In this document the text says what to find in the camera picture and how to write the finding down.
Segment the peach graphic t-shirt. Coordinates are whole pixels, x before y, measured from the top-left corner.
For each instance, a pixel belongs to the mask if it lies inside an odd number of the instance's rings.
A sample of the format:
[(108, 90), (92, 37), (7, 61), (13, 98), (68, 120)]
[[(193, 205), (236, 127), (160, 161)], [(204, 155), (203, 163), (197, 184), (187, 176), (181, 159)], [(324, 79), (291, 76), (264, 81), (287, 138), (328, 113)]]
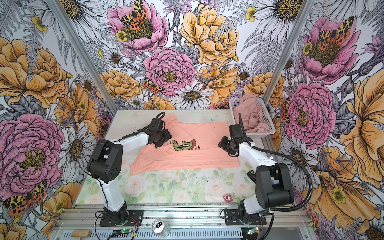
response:
[(222, 137), (229, 135), (227, 122), (181, 123), (175, 114), (164, 117), (172, 135), (164, 145), (142, 147), (130, 172), (137, 175), (150, 171), (238, 168), (239, 160), (219, 148)]

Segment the white plastic laundry basket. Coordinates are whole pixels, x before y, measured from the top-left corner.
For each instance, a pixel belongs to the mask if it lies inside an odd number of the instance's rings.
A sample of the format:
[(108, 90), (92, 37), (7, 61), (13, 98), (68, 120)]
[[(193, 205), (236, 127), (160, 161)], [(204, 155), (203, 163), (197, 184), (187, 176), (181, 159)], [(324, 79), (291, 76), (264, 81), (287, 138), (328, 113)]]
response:
[(254, 96), (233, 98), (229, 100), (233, 124), (239, 123), (239, 114), (246, 129), (246, 134), (251, 138), (264, 138), (276, 132), (272, 118), (262, 99)]

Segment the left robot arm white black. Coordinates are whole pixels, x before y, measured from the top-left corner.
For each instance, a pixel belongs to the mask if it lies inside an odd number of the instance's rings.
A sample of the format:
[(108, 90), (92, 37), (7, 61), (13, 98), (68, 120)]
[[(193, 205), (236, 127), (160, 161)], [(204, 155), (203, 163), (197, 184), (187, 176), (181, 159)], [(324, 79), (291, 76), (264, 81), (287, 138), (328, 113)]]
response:
[(106, 203), (100, 220), (101, 227), (140, 226), (138, 214), (130, 214), (119, 186), (118, 176), (122, 169), (123, 155), (137, 148), (152, 145), (156, 149), (171, 140), (161, 112), (151, 123), (117, 140), (101, 139), (87, 165), (87, 172), (98, 180)]

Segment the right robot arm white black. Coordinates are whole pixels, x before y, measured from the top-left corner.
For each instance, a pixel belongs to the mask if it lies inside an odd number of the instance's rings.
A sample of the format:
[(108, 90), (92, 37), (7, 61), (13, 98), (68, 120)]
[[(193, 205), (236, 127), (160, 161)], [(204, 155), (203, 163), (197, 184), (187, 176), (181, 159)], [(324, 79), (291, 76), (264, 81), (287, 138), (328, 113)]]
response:
[(238, 212), (229, 219), (249, 225), (266, 214), (296, 211), (298, 206), (288, 207), (295, 198), (287, 165), (274, 160), (277, 152), (257, 147), (247, 136), (239, 117), (239, 123), (229, 126), (230, 135), (224, 136), (218, 146), (230, 157), (243, 157), (252, 166), (247, 176), (255, 184), (255, 195), (240, 201)]

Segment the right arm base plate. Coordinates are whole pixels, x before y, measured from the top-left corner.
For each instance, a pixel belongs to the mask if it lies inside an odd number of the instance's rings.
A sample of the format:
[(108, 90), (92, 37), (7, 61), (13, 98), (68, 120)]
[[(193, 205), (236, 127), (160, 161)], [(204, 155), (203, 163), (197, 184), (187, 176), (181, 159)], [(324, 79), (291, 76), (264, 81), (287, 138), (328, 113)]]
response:
[(239, 209), (222, 209), (220, 218), (225, 221), (226, 226), (240, 226), (240, 225), (266, 225), (267, 220), (265, 216), (259, 214), (247, 214), (245, 210)]

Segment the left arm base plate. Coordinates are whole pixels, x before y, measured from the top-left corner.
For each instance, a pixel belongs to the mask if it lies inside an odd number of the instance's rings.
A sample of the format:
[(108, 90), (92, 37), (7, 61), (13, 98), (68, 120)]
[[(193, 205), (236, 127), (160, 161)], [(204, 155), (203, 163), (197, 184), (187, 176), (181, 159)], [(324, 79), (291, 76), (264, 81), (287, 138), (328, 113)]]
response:
[(107, 210), (100, 220), (100, 227), (140, 227), (143, 215), (143, 210), (127, 210), (120, 212), (111, 212)]

